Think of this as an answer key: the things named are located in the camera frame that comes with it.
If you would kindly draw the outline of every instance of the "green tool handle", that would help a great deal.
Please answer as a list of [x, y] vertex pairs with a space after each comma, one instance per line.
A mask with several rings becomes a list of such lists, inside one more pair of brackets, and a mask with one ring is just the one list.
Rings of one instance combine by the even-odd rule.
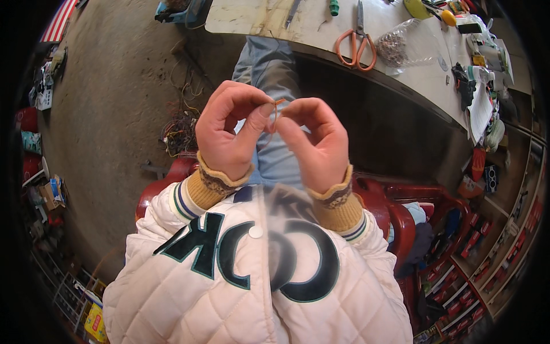
[[328, 9], [331, 10], [331, 16], [336, 17], [338, 15], [338, 10], [340, 10], [338, 0], [331, 0], [331, 2], [328, 4]]

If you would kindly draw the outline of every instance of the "white snap button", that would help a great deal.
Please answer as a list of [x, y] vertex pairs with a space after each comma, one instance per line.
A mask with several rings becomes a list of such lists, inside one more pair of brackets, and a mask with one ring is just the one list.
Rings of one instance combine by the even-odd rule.
[[252, 238], [254, 239], [258, 239], [258, 238], [261, 238], [262, 235], [263, 235], [263, 230], [261, 227], [256, 227], [256, 226], [252, 226], [249, 230], [248, 230], [248, 235], [250, 235]]

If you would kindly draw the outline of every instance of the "paper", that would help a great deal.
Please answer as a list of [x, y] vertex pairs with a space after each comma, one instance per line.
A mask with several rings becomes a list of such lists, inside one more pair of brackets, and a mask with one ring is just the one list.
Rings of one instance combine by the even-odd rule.
[[472, 105], [468, 107], [470, 110], [470, 128], [472, 130], [472, 141], [476, 145], [483, 133], [493, 112], [493, 106], [489, 100], [489, 94], [485, 89], [485, 84], [476, 83], [474, 99]]

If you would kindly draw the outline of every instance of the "hand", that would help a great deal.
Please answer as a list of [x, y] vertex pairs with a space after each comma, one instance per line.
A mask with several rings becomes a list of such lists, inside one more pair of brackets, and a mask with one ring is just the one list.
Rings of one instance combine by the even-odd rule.
[[[311, 134], [300, 129], [304, 124]], [[324, 101], [296, 99], [282, 110], [275, 128], [296, 155], [305, 187], [324, 194], [344, 181], [349, 164], [348, 133]]]
[[[206, 165], [232, 181], [242, 178], [250, 167], [256, 141], [269, 123], [274, 103], [253, 86], [224, 81], [208, 99], [195, 126]], [[235, 135], [237, 121], [244, 118], [243, 128]]]

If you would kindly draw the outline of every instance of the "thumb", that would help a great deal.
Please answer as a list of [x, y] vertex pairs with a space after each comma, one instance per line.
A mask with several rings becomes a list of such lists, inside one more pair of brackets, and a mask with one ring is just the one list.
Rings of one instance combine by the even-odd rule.
[[265, 103], [256, 107], [244, 121], [244, 125], [237, 133], [235, 140], [239, 145], [255, 146], [260, 134], [269, 122], [275, 104]]
[[315, 156], [315, 148], [306, 133], [292, 119], [279, 118], [275, 123], [275, 130], [299, 160], [306, 161]]

